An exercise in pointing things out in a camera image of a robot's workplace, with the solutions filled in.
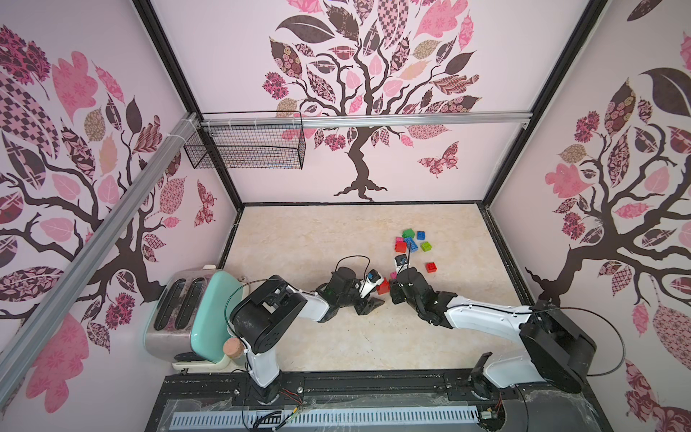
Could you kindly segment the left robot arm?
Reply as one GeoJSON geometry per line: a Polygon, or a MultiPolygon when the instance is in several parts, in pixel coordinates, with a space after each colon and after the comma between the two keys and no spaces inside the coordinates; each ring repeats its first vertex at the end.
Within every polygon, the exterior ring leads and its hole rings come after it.
{"type": "Polygon", "coordinates": [[[314,291],[303,291],[273,275],[241,300],[227,313],[228,326],[245,348],[253,397],[264,404],[278,397],[282,385],[276,346],[295,320],[325,323],[347,307],[359,316],[367,315],[384,304],[372,293],[385,282],[374,269],[359,278],[342,266],[314,291]]]}

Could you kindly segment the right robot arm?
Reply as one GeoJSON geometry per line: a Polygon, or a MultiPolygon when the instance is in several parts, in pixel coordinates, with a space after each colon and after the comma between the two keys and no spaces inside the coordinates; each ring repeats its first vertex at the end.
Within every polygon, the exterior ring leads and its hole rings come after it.
{"type": "Polygon", "coordinates": [[[562,392],[580,393],[586,384],[597,344],[557,306],[476,302],[457,293],[436,291],[408,257],[395,257],[396,278],[390,293],[406,302],[425,322],[446,329],[469,329],[504,338],[520,348],[487,352],[471,369],[468,385],[484,400],[522,383],[548,383],[562,392]]]}

